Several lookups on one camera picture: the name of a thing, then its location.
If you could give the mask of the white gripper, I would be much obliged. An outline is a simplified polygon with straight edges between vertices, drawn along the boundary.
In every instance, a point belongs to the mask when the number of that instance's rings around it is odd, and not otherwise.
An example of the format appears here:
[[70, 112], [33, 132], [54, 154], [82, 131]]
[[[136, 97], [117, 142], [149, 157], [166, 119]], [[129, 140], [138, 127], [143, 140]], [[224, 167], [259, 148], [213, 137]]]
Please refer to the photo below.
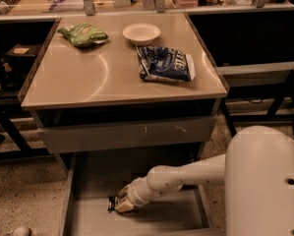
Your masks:
[[148, 177], [137, 178], [119, 191], [118, 196], [126, 196], [128, 200], [119, 201], [115, 210], [120, 213], [131, 211], [134, 207], [142, 207], [157, 198], [179, 192], [182, 187], [183, 185], [178, 183], [153, 181]]

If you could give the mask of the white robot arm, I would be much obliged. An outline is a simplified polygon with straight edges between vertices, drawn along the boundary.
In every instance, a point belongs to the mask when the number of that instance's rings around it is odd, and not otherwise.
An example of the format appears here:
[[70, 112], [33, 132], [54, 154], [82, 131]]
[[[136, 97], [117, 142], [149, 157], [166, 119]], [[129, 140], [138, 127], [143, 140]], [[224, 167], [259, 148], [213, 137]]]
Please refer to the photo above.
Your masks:
[[225, 154], [153, 167], [119, 192], [115, 209], [127, 212], [203, 184], [225, 187], [226, 236], [294, 236], [294, 140], [265, 126], [238, 132]]

